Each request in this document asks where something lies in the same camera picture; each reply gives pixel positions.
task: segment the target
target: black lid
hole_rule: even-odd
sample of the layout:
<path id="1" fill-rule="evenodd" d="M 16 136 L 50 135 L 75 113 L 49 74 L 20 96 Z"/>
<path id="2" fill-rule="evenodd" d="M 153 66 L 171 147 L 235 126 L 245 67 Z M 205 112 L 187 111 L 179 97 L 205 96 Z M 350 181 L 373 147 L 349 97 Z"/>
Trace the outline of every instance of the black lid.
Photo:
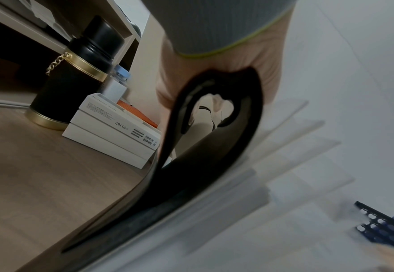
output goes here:
<path id="1" fill-rule="evenodd" d="M 82 36 L 85 37 L 97 49 L 113 59 L 124 44 L 121 35 L 103 18 L 96 15 L 86 27 Z"/>

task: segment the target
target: gold bottle base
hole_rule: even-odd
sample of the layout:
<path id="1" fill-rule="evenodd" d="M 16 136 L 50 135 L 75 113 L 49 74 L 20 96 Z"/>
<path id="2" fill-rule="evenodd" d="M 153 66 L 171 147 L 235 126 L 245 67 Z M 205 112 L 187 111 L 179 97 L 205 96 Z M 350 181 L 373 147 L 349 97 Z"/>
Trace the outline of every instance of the gold bottle base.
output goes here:
<path id="1" fill-rule="evenodd" d="M 25 116 L 33 123 L 36 123 L 42 127 L 51 129 L 51 130 L 60 130 L 60 131 L 64 131 L 67 126 L 68 123 L 64 123 L 64 122 L 59 122 L 53 119 L 50 119 L 38 112 L 36 112 L 35 110 L 28 108 L 25 112 Z"/>

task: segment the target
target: orange object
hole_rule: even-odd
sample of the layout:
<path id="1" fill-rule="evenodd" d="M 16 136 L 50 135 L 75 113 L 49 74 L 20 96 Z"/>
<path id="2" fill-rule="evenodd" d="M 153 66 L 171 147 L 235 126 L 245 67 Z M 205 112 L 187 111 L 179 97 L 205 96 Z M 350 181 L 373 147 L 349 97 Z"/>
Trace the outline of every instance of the orange object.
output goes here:
<path id="1" fill-rule="evenodd" d="M 155 124 L 154 122 L 152 122 L 152 120 L 150 120 L 148 117 L 146 117 L 146 115 L 144 115 L 141 111 L 139 111 L 138 109 L 134 108 L 131 105 L 128 105 L 127 103 L 123 102 L 122 100 L 119 100 L 117 102 L 117 104 L 119 106 L 121 106 L 122 108 L 126 109 L 127 111 L 129 111 L 130 113 L 134 114 L 135 116 L 137 116 L 138 118 L 142 119 L 143 121 L 145 121 L 146 123 L 150 124 L 151 126 L 153 126 L 154 128 L 157 128 L 158 125 Z"/>

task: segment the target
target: wooden table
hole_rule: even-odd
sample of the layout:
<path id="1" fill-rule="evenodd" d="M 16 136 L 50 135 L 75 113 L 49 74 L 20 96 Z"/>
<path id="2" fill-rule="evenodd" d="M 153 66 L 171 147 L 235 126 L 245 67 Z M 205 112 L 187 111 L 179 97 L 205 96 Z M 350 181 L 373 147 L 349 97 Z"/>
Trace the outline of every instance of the wooden table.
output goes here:
<path id="1" fill-rule="evenodd" d="M 144 177 L 142 170 L 0 108 L 0 272 L 15 271 Z"/>

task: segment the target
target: gray sleeve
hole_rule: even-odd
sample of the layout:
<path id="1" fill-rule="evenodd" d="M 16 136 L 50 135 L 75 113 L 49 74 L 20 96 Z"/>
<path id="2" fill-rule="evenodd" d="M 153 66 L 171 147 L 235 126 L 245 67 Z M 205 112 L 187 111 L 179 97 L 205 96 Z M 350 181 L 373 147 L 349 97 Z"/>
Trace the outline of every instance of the gray sleeve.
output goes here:
<path id="1" fill-rule="evenodd" d="M 268 26 L 296 0 L 142 0 L 184 55 L 228 47 Z"/>

